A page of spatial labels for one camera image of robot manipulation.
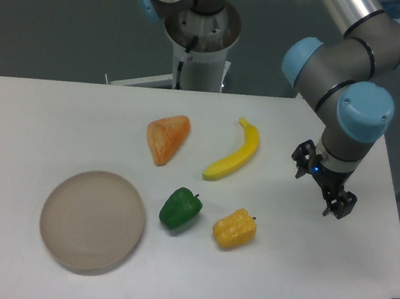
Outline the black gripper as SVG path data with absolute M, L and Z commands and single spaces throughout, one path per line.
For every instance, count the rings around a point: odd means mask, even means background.
M 322 190 L 325 200 L 325 210 L 322 215 L 333 214 L 337 219 L 343 219 L 351 213 L 357 197 L 349 191 L 344 190 L 344 183 L 347 181 L 348 172 L 335 172 L 323 165 L 322 154 L 318 154 L 312 140 L 307 140 L 297 146 L 292 153 L 292 160 L 296 164 L 296 178 L 310 174 Z

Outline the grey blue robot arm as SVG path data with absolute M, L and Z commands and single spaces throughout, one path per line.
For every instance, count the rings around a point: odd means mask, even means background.
M 227 0 L 139 0 L 144 14 L 163 21 L 173 43 L 175 90 L 220 92 L 228 50 L 241 20 Z M 297 176 L 310 175 L 321 189 L 326 213 L 343 218 L 357 197 L 345 182 L 385 134 L 393 98 L 373 77 L 400 67 L 400 19 L 378 0 L 322 0 L 342 34 L 325 46 L 314 37 L 285 53 L 282 71 L 324 124 L 317 142 L 293 151 Z

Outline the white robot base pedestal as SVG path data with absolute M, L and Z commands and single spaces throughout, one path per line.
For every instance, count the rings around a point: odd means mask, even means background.
M 241 34 L 241 19 L 231 3 L 215 15 L 191 10 L 165 20 L 172 43 L 172 72 L 165 75 L 110 81 L 115 86 L 171 88 L 219 93 L 230 67 L 227 52 Z

